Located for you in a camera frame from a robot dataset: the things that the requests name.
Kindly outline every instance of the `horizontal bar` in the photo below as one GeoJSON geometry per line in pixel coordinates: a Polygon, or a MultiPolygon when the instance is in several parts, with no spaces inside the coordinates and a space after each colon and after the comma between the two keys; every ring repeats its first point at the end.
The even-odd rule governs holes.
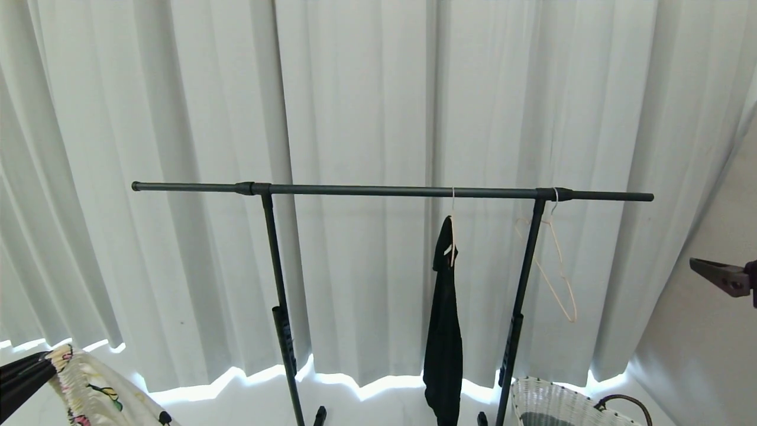
{"type": "Polygon", "coordinates": [[[254,196],[262,193],[321,195],[321,196],[402,196],[482,198],[482,199],[544,199],[568,201],[595,199],[615,201],[652,201],[650,193],[614,193],[574,191],[567,188],[468,188],[430,186],[351,186],[351,185],[279,185],[275,183],[132,183],[135,191],[189,191],[210,193],[238,193],[254,196]]]}

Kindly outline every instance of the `vertical support pole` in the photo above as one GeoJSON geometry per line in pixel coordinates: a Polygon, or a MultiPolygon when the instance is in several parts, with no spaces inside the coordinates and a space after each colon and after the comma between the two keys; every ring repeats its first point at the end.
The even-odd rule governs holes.
{"type": "Polygon", "coordinates": [[[284,274],[282,273],[282,260],[279,254],[279,239],[276,236],[276,223],[273,219],[273,198],[269,190],[261,192],[263,199],[263,211],[266,214],[266,228],[268,229],[268,243],[271,248],[271,262],[273,263],[273,277],[276,281],[276,293],[279,296],[279,305],[273,308],[273,321],[276,323],[276,334],[279,336],[279,348],[282,351],[282,361],[286,373],[286,382],[289,386],[289,396],[294,409],[294,420],[297,426],[305,426],[300,404],[300,394],[297,392],[296,362],[294,360],[294,347],[291,341],[289,328],[289,313],[286,305],[286,292],[284,290],[284,274]]]}
{"type": "Polygon", "coordinates": [[[509,387],[512,381],[512,375],[516,366],[516,353],[518,352],[518,342],[520,341],[521,327],[523,327],[523,300],[525,299],[525,290],[528,285],[528,275],[531,273],[531,263],[534,260],[536,251],[536,240],[539,237],[539,226],[541,225],[541,216],[544,214],[544,206],[547,204],[546,199],[536,199],[534,202],[534,214],[531,216],[531,228],[528,230],[528,239],[525,244],[525,254],[523,255],[523,265],[521,274],[518,279],[518,292],[516,302],[512,308],[512,320],[510,322],[510,332],[507,337],[507,346],[502,359],[502,368],[500,369],[500,406],[497,408],[497,420],[495,426],[502,426],[505,422],[505,412],[510,395],[509,387]]]}

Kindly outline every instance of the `curtain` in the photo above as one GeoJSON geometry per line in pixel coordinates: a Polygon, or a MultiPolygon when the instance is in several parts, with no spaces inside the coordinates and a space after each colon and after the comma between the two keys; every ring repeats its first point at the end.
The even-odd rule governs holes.
{"type": "MultiPolygon", "coordinates": [[[[0,2],[2,338],[125,343],[150,390],[279,363],[260,200],[132,180],[652,192],[554,210],[575,323],[531,272],[517,373],[611,377],[754,112],[755,39],[748,0],[0,2]]],[[[420,372],[454,211],[494,384],[532,202],[274,203],[296,355],[360,385],[420,372]]]]}

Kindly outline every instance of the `white floral garment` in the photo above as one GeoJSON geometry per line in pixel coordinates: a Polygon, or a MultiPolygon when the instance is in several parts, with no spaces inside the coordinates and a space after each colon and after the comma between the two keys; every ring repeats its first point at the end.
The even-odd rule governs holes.
{"type": "Polygon", "coordinates": [[[63,345],[46,358],[58,372],[49,383],[68,408],[72,426],[179,426],[163,407],[94,356],[63,345]]]}

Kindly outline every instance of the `rack base foot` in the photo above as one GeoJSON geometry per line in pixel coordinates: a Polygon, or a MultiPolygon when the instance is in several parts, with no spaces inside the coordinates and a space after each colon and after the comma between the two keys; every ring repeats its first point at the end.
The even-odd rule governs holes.
{"type": "Polygon", "coordinates": [[[324,421],[326,421],[326,407],[320,406],[318,407],[318,412],[316,413],[316,422],[313,423],[313,426],[323,426],[324,421]]]}

